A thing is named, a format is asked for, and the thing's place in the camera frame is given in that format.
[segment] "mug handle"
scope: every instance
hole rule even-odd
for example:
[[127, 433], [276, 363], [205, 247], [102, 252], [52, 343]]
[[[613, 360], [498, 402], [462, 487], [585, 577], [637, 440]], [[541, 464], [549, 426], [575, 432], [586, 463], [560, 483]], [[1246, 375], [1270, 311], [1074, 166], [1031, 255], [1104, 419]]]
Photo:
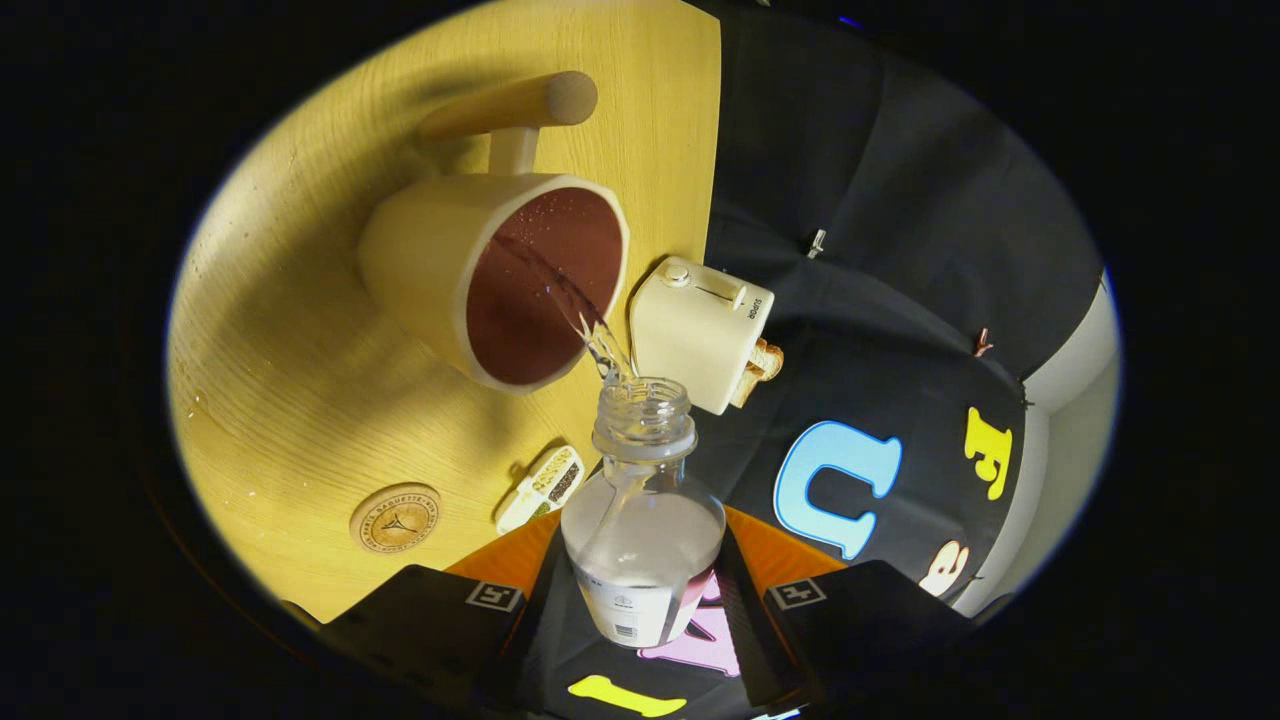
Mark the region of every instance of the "mug handle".
[[483, 90], [429, 113], [417, 126], [425, 141], [493, 133], [489, 172], [513, 176], [534, 169], [538, 129], [576, 126], [595, 111], [595, 82], [567, 70]]

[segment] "cream mug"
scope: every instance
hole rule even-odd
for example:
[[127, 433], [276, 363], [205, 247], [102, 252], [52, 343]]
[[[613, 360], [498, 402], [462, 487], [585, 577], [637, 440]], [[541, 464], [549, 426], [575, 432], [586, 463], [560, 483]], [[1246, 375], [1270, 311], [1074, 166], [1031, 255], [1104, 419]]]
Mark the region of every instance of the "cream mug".
[[617, 196], [571, 174], [532, 173], [538, 132], [595, 110], [595, 83], [563, 72], [486, 90], [430, 113], [425, 141], [490, 133], [489, 172], [420, 181], [374, 210], [357, 247], [365, 287], [462, 374], [525, 395], [585, 352], [536, 275], [493, 242], [535, 250], [604, 315], [622, 290], [630, 231]]

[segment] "coaster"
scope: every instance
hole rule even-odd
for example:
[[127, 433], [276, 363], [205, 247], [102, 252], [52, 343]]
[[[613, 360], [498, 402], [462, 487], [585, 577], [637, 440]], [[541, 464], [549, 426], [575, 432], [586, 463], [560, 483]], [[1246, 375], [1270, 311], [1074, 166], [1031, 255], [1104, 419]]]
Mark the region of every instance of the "coaster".
[[429, 486], [388, 486], [356, 507], [351, 537], [371, 552], [403, 552], [431, 534], [439, 519], [440, 495]]

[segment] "white wall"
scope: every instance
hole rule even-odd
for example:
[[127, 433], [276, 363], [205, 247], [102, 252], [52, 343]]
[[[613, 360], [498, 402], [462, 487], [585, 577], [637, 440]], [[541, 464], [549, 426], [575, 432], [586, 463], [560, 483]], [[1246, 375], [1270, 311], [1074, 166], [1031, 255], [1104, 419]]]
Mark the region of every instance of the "white wall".
[[1120, 332], [1103, 274], [1093, 304], [1048, 361], [1027, 378], [1023, 460], [1005, 525], [952, 607], [974, 616], [1020, 588], [1057, 547], [1088, 500], [1111, 441]]
[[1050, 418], [1048, 462], [1039, 503], [1021, 548], [991, 597], [1019, 589], [1057, 548], [1089, 498], [1111, 447], [1120, 393], [1120, 355], [1114, 355], [1083, 393]]

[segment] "yellow letter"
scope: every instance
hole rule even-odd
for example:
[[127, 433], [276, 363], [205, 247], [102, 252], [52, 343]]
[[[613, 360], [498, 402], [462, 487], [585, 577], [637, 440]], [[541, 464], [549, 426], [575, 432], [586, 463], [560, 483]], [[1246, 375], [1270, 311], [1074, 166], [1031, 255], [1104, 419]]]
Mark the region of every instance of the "yellow letter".
[[589, 697], [625, 710], [635, 710], [644, 717], [662, 717], [685, 706], [685, 700], [658, 700], [646, 694], [634, 693], [613, 684], [604, 675], [588, 675], [568, 687], [577, 697]]
[[973, 459], [980, 452], [982, 460], [974, 464], [974, 471], [983, 480], [992, 483], [987, 488], [987, 500], [998, 500], [1005, 492], [1005, 474], [1009, 471], [1009, 456], [1014, 451], [1014, 430], [1000, 432], [988, 425], [977, 407], [969, 409], [969, 428], [964, 434], [964, 456]]

